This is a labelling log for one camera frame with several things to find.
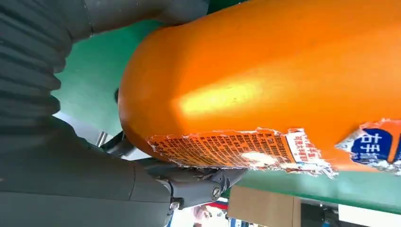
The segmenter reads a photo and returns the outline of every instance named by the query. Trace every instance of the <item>robotic arm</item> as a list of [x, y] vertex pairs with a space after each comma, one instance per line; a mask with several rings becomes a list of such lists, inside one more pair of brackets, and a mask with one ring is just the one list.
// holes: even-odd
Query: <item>robotic arm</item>
[[0, 1], [0, 226], [160, 227], [171, 210], [214, 201], [241, 178], [244, 170], [122, 160], [52, 116], [60, 110], [51, 96], [61, 86], [54, 73], [63, 70], [74, 42], [142, 19], [185, 23], [207, 6], [205, 0]]

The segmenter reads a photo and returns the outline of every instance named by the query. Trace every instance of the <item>green surface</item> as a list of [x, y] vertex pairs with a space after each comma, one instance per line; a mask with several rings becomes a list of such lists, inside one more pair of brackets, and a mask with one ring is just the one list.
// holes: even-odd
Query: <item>green surface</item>
[[61, 111], [109, 134], [119, 133], [114, 92], [135, 48], [160, 26], [144, 21], [75, 44], [65, 71], [56, 75], [62, 86], [53, 95], [60, 100]]
[[[239, 0], [214, 0], [209, 12]], [[66, 70], [58, 74], [62, 88], [54, 92], [61, 110], [95, 128], [116, 134], [121, 130], [113, 94], [124, 68], [140, 41], [159, 23], [145, 21], [98, 35], [75, 45]], [[335, 180], [283, 171], [250, 171], [239, 183], [280, 192], [374, 210], [401, 213], [401, 178], [389, 174], [343, 172]]]
[[238, 185], [401, 214], [401, 178], [387, 173], [341, 172], [331, 180], [324, 175], [250, 171]]

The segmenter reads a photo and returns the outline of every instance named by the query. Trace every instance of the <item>cardboard box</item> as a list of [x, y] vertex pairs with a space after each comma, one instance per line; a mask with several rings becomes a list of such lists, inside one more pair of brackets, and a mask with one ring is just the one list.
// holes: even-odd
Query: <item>cardboard box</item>
[[266, 227], [300, 227], [301, 200], [234, 186], [230, 193], [228, 216]]

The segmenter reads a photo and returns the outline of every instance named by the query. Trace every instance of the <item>orange cylinder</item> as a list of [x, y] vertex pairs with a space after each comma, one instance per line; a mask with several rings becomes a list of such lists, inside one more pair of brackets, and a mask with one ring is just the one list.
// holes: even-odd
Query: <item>orange cylinder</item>
[[122, 80], [132, 143], [213, 130], [304, 128], [339, 170], [364, 122], [400, 119], [401, 1], [251, 0], [150, 34]]

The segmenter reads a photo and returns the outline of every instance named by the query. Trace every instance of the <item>torn label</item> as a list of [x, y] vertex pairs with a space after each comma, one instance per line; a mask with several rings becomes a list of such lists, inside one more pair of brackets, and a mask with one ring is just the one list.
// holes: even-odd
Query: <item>torn label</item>
[[290, 129], [288, 134], [259, 128], [152, 136], [148, 143], [155, 152], [182, 166], [336, 175], [303, 129]]
[[401, 121], [383, 119], [362, 124], [335, 147], [354, 162], [401, 175]]

